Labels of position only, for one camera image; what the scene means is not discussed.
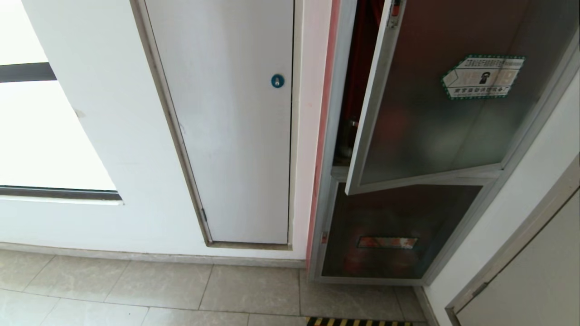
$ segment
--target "sticker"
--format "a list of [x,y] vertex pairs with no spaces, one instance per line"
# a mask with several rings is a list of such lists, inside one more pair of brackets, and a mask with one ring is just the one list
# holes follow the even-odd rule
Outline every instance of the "sticker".
[[451,100],[506,97],[524,65],[522,56],[468,55],[441,79]]
[[413,249],[419,238],[360,237],[357,248]]

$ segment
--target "floor tile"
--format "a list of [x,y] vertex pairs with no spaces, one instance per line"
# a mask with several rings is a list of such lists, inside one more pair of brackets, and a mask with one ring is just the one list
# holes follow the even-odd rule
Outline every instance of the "floor tile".
[[403,320],[392,287],[307,282],[304,270],[300,270],[300,309],[303,316]]
[[24,291],[103,301],[128,263],[125,260],[56,256]]
[[201,310],[299,314],[298,270],[214,266]]
[[248,314],[242,313],[150,308],[143,326],[246,326],[247,322]]
[[0,289],[24,290],[53,257],[42,253],[0,250]]
[[250,314],[248,326],[306,326],[305,317]]
[[423,310],[412,287],[395,287],[405,321],[425,321]]
[[211,265],[133,261],[105,301],[197,309],[211,268]]
[[42,326],[140,326],[146,307],[61,299]]
[[38,326],[58,298],[0,290],[0,325]]

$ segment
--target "glass panel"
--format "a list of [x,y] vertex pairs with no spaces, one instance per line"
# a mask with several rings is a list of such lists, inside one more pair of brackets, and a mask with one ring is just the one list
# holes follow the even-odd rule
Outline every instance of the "glass panel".
[[0,83],[0,185],[115,190],[59,82]]
[[[361,184],[501,162],[578,11],[577,0],[408,1]],[[440,79],[469,54],[526,56],[507,98],[447,98]]]
[[2,0],[0,65],[47,62],[20,0]]
[[347,196],[339,184],[322,275],[421,278],[481,188],[420,184]]

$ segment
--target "white wall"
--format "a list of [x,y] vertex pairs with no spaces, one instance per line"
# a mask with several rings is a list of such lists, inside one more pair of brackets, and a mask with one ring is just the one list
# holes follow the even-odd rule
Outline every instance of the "white wall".
[[304,259],[329,4],[304,4],[293,250],[207,248],[129,1],[24,0],[56,76],[123,206],[0,200],[0,241],[50,247]]
[[580,151],[577,73],[554,112],[497,197],[425,292],[441,326],[447,304],[528,217]]

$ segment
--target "open cabinet door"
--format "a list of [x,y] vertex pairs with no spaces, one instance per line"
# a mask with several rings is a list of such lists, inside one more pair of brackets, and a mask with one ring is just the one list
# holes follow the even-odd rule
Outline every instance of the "open cabinet door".
[[[577,12],[566,0],[387,1],[346,194],[499,173],[538,112]],[[558,23],[539,24],[545,17]],[[483,58],[476,85],[452,89],[444,77],[470,58]],[[519,66],[507,88],[490,89],[509,60]]]

